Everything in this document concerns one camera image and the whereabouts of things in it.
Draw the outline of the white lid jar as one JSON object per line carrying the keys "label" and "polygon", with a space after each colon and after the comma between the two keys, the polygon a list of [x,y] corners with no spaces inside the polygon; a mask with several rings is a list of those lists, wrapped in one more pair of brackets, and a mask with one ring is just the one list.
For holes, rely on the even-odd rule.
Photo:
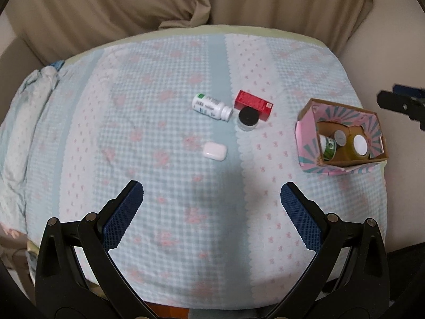
{"label": "white lid jar", "polygon": [[352,139],[352,146],[354,149],[354,152],[359,157],[368,157],[368,143],[366,138],[363,135],[357,134]]}

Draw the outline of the green label bottle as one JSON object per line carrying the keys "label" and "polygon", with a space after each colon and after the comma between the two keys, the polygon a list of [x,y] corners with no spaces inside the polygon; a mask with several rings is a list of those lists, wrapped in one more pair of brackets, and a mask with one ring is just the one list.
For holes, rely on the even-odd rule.
{"label": "green label bottle", "polygon": [[336,141],[332,137],[327,137],[325,135],[319,135],[319,141],[324,161],[331,161],[336,155]]}

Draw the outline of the small silver lid jar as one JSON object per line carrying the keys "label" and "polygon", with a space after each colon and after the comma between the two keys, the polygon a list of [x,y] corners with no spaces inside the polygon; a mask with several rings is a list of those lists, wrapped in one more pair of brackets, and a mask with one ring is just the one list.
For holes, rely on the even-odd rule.
{"label": "small silver lid jar", "polygon": [[334,140],[339,147],[344,147],[347,142],[346,134],[343,130],[336,130],[334,132]]}

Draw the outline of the white earbuds case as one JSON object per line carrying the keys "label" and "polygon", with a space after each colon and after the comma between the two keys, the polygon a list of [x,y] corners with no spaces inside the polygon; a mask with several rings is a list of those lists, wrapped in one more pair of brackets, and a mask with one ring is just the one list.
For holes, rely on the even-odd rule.
{"label": "white earbuds case", "polygon": [[202,155],[205,158],[214,161],[224,161],[227,156],[228,149],[225,145],[216,142],[206,142],[202,149]]}

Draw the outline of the black lid glass jar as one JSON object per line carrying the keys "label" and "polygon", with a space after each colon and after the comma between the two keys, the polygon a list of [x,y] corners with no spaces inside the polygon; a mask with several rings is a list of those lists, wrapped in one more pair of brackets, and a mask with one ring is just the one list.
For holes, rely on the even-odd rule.
{"label": "black lid glass jar", "polygon": [[244,107],[240,110],[237,125],[243,131],[251,131],[259,122],[259,112],[252,107]]}

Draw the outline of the red carton box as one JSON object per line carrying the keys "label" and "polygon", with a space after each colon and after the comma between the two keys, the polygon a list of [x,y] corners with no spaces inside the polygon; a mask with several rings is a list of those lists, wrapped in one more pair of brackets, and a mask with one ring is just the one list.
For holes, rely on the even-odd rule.
{"label": "red carton box", "polygon": [[268,102],[260,97],[257,97],[247,91],[240,90],[234,101],[234,108],[242,110],[245,107],[250,107],[259,113],[259,119],[267,121],[274,107],[273,103]]}

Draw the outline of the white pill bottle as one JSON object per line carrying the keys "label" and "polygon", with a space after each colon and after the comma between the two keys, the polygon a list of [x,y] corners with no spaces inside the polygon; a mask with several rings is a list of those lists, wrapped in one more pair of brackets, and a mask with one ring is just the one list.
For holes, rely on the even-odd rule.
{"label": "white pill bottle", "polygon": [[192,100],[194,111],[211,117],[214,120],[228,122],[233,114],[233,108],[205,94],[197,94]]}

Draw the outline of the yellow tape roll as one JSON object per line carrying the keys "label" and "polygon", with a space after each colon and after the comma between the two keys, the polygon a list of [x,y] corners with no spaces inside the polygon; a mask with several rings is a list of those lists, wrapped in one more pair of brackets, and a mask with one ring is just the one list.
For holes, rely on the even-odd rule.
{"label": "yellow tape roll", "polygon": [[359,157],[353,149],[352,139],[355,135],[360,134],[366,138],[363,127],[359,125],[346,126],[339,123],[332,122],[319,122],[317,124],[318,133],[320,135],[325,135],[327,137],[332,137],[334,139],[334,132],[336,130],[343,130],[347,137],[347,142],[344,147],[339,147],[337,145],[336,155],[332,161],[336,162],[348,162],[348,161],[365,161],[369,157]]}

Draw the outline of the pink patterned cardboard box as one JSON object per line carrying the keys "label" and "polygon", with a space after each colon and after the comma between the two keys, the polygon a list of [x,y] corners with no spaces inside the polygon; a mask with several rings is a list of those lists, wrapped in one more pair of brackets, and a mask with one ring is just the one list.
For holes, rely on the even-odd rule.
{"label": "pink patterned cardboard box", "polygon": [[[317,128],[319,122],[363,127],[369,145],[368,159],[348,162],[324,161]],[[346,104],[310,99],[298,115],[295,140],[299,164],[302,170],[309,173],[330,176],[364,174],[388,160],[385,138],[377,114]]]}

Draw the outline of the crumpled light blue blanket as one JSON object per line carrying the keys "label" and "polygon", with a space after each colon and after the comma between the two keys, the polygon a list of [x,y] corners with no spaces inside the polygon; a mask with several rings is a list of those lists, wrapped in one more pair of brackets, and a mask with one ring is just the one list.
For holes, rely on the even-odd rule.
{"label": "crumpled light blue blanket", "polygon": [[1,191],[23,182],[37,122],[59,82],[59,70],[46,66],[25,78],[1,124]]}

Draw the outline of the grey sofa headboard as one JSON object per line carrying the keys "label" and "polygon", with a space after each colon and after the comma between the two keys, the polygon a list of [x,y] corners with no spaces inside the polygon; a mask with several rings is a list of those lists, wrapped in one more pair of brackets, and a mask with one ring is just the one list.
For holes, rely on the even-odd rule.
{"label": "grey sofa headboard", "polygon": [[1,55],[0,118],[3,122],[11,101],[23,80],[43,63],[20,37],[13,40]]}

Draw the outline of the beige curtain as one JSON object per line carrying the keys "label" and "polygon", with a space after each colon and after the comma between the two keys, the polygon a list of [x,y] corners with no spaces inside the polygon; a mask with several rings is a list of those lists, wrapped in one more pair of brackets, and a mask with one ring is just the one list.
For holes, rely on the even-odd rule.
{"label": "beige curtain", "polygon": [[371,8],[372,0],[9,0],[5,12],[49,63],[126,37],[205,24],[294,32],[339,52]]}

